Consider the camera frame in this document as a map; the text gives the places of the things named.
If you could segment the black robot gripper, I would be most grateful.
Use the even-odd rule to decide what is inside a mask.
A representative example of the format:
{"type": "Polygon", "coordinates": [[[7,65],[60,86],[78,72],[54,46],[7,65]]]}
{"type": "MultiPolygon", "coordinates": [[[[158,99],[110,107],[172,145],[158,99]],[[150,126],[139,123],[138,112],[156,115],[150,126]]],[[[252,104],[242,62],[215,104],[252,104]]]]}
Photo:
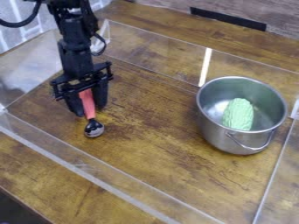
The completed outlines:
{"type": "Polygon", "coordinates": [[[94,63],[90,42],[82,47],[63,39],[58,43],[63,73],[51,81],[56,101],[64,100],[70,111],[84,116],[80,92],[91,89],[98,109],[108,103],[108,82],[114,79],[110,61],[94,63]]]}

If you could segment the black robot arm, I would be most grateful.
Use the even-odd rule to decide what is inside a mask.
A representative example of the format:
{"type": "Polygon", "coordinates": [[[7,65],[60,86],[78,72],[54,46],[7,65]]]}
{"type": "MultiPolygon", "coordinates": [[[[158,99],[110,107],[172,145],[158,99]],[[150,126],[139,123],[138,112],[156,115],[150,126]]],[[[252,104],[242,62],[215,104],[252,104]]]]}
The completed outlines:
{"type": "Polygon", "coordinates": [[[50,12],[59,26],[62,39],[58,42],[63,74],[51,81],[55,99],[64,100],[70,111],[84,116],[80,93],[90,90],[99,109],[108,103],[108,81],[112,79],[112,63],[95,64],[94,56],[104,51],[103,47],[92,52],[91,38],[99,36],[99,21],[94,15],[88,0],[67,0],[50,3],[50,12]]]}

